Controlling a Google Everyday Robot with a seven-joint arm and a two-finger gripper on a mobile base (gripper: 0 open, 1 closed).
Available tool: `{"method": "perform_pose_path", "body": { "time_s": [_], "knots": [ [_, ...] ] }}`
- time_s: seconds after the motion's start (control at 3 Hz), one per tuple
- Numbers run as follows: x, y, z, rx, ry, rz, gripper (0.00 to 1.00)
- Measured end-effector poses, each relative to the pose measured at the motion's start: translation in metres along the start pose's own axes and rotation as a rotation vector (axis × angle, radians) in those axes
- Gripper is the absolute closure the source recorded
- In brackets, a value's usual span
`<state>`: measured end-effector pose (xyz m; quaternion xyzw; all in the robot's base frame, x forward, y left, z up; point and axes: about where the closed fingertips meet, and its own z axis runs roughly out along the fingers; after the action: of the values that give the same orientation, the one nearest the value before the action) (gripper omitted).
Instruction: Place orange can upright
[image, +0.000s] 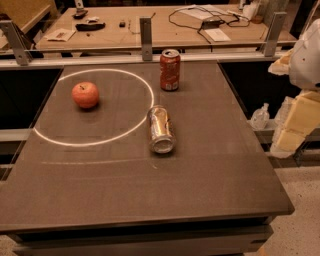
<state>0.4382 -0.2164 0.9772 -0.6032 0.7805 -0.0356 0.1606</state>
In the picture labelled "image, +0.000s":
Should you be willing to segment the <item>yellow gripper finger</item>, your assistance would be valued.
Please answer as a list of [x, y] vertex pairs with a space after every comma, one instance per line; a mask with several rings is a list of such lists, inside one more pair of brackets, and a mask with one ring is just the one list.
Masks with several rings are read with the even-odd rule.
[[275, 130], [275, 147], [294, 152], [320, 125], [320, 93], [302, 90], [289, 105], [281, 108], [281, 119]]
[[289, 74], [289, 63], [293, 50], [290, 49], [284, 53], [278, 60], [273, 62], [269, 68], [268, 72], [274, 75], [288, 75]]

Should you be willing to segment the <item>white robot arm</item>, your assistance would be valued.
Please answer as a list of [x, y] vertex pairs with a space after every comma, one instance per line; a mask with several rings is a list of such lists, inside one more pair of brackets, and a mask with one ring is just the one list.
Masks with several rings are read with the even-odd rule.
[[309, 26], [291, 50], [269, 66], [268, 72], [288, 75], [290, 83], [301, 89], [294, 99], [282, 103], [276, 115], [270, 152], [286, 158], [320, 125], [320, 19]]

